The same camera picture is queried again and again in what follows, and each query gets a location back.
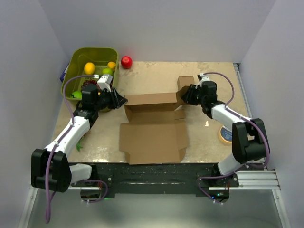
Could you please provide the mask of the brown cardboard box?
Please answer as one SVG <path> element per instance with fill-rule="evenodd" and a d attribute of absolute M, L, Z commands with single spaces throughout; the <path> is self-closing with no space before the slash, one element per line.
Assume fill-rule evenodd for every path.
<path fill-rule="evenodd" d="M 119 150 L 130 165 L 180 163 L 189 145 L 178 93 L 128 95 L 128 121 L 120 125 Z"/>

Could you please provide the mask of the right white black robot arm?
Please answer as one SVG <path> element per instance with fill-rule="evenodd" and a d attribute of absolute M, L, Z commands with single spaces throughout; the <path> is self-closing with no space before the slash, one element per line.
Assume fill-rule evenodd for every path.
<path fill-rule="evenodd" d="M 205 115 L 220 122 L 232 132 L 232 153 L 217 164 L 218 171 L 214 172 L 211 178 L 214 185 L 223 186 L 228 182 L 228 176 L 247 162 L 262 158 L 268 162 L 270 148 L 264 122 L 258 118 L 244 117 L 218 100 L 215 82 L 191 84 L 181 98 L 188 105 L 200 105 Z"/>

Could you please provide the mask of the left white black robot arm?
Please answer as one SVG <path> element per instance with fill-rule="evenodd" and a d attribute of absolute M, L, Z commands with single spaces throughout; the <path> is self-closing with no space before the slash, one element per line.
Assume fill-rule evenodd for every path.
<path fill-rule="evenodd" d="M 75 182 L 82 181 L 87 186 L 98 182 L 98 174 L 87 164 L 70 165 L 68 156 L 80 139 L 92 128 L 105 108 L 118 109 L 128 102 L 116 89 L 100 90 L 96 85 L 88 85 L 82 91 L 82 99 L 77 102 L 72 117 L 61 134 L 44 149 L 36 149 L 31 156 L 32 187 L 65 192 Z"/>

